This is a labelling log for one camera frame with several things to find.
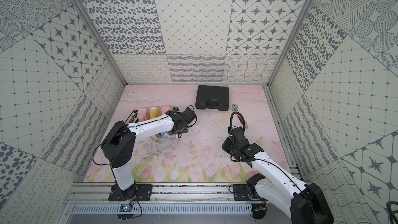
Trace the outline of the pink pencil sharpener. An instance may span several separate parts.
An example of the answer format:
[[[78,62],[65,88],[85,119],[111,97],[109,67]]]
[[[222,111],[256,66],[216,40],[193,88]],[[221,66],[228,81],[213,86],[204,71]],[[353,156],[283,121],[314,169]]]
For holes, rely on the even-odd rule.
[[[143,122],[149,119],[149,112],[147,108],[140,108],[137,113],[138,122]]]
[[[170,106],[165,106],[165,107],[162,107],[162,115],[164,115],[164,114],[166,114],[168,111],[170,111],[171,110],[171,107]]]

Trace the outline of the yellow pencil sharpener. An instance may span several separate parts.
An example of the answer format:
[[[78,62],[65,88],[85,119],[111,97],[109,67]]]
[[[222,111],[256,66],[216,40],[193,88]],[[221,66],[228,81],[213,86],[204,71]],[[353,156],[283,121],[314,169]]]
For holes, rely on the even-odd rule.
[[[149,115],[150,119],[158,118],[161,116],[161,111],[157,107],[151,107]]]

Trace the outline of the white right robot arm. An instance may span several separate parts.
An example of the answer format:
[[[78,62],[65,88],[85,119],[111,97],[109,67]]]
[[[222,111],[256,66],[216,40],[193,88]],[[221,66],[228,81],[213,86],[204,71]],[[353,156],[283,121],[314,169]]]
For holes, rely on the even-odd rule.
[[[284,212],[294,224],[332,224],[334,217],[321,188],[315,183],[307,184],[296,178],[256,143],[249,143],[245,137],[246,121],[239,112],[242,126],[230,124],[228,137],[222,150],[236,163],[247,163],[257,171],[247,182],[247,191],[252,199],[269,201]]]

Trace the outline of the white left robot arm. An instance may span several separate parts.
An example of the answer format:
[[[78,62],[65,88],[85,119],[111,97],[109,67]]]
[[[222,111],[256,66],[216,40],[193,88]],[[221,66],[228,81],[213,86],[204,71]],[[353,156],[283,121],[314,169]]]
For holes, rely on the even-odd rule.
[[[188,107],[180,112],[179,108],[174,107],[171,111],[146,121],[129,124],[116,122],[99,145],[115,179],[108,200],[149,201],[152,186],[138,186],[130,167],[135,144],[162,132],[181,136],[196,124],[196,120],[194,108]]]

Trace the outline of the black plastic tool case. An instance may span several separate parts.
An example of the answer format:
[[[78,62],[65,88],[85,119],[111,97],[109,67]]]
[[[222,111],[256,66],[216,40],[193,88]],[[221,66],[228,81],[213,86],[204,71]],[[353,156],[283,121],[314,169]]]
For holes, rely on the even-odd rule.
[[[199,85],[195,107],[198,110],[228,111],[230,107],[229,87]]]

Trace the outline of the black connector board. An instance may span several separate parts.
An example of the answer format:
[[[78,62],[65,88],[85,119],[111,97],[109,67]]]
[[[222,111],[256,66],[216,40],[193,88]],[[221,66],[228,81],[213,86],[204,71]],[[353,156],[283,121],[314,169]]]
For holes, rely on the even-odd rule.
[[[127,120],[125,121],[126,124],[134,123],[138,114],[138,110],[133,110],[130,115],[128,116]]]

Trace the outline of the orange handled adjustable wrench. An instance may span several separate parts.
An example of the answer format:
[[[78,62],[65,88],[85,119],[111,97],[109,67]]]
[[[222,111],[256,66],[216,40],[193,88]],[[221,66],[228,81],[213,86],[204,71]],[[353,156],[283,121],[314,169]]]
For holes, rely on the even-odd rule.
[[[233,112],[238,112],[238,105],[232,104],[232,111]],[[240,121],[240,123],[244,126],[244,128],[248,128],[247,122],[244,120],[243,116],[241,114],[237,114],[237,117]]]

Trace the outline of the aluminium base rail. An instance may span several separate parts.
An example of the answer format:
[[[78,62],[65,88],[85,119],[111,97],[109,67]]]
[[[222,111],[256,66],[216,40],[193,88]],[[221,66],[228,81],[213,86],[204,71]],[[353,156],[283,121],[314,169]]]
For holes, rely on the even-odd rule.
[[[228,183],[141,183],[127,199],[114,183],[74,183],[65,204],[73,214],[256,214],[287,207],[289,200],[270,185],[260,186],[271,195],[249,196],[246,185]]]

